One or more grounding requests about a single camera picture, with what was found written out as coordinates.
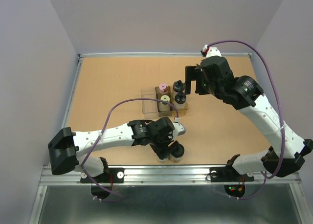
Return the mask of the pink cap bottle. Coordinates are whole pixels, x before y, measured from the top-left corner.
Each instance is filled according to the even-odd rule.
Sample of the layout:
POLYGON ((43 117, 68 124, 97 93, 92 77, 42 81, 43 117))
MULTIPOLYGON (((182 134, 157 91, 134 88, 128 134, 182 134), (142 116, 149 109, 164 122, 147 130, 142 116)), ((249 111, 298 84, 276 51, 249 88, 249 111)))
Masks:
POLYGON ((169 95, 170 87, 166 83, 160 84, 158 92, 160 96, 169 95))

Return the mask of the yellow cap bottle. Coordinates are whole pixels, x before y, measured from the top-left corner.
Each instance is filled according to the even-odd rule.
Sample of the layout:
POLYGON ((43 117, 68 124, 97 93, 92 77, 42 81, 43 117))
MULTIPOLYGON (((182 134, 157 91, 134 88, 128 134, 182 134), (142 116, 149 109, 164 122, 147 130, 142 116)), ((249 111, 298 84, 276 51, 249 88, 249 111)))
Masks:
POLYGON ((170 97, 168 95, 163 95, 160 98, 160 102, 158 104, 158 109, 160 112, 167 112, 170 111, 171 106, 170 103, 170 97))

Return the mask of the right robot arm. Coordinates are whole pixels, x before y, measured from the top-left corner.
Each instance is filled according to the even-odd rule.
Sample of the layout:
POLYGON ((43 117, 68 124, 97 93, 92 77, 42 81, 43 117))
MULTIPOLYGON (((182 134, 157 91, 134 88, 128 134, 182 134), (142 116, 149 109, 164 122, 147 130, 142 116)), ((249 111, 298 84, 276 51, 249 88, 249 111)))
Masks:
POLYGON ((211 94, 246 116, 270 143, 262 152, 235 155, 225 167, 226 177, 236 180, 253 172, 269 172, 283 178, 303 166, 304 156, 313 150, 313 141, 297 135, 271 106, 260 85, 250 76, 234 77, 225 57, 205 58, 199 65, 185 68, 185 94, 211 94))

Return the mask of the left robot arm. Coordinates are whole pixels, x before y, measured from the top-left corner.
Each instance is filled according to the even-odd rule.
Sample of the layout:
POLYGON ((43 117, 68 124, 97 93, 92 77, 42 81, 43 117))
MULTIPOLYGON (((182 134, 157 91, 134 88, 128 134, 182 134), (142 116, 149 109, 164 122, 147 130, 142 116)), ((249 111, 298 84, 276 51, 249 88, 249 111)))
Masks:
POLYGON ((168 117, 157 121, 133 120, 104 131, 73 132, 65 127, 48 144, 51 172, 58 176, 75 171, 103 182, 109 176, 107 161, 91 157, 90 151, 150 145, 157 157, 165 160, 179 146, 177 137, 185 132, 180 122, 168 117))

